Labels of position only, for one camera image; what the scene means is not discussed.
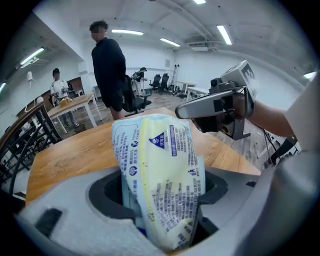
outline black shorts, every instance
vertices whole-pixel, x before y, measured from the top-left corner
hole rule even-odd
[[[109,92],[104,92],[104,93],[101,92],[101,98],[104,105],[107,108],[112,107],[117,112],[122,110],[122,95],[123,95],[122,88],[115,89]]]

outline crumpled plastic bag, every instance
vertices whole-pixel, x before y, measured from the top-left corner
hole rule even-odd
[[[118,120],[112,144],[123,205],[134,210],[137,227],[165,252],[186,248],[206,191],[204,159],[195,154],[189,122],[164,114]]]

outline trash bin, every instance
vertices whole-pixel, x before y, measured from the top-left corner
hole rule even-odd
[[[80,124],[78,127],[74,128],[76,134],[86,131],[86,127],[84,124]]]

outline curly black hair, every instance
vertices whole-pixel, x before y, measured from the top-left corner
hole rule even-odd
[[[92,23],[90,25],[89,30],[92,32],[93,30],[96,30],[98,27],[102,27],[105,30],[107,30],[108,29],[108,24],[104,20],[98,20],[98,21],[95,21],[94,23]]]

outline blue triangle logo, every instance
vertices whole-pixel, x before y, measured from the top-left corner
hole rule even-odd
[[[150,138],[149,141],[159,148],[165,149],[165,132],[159,134],[157,137]]]

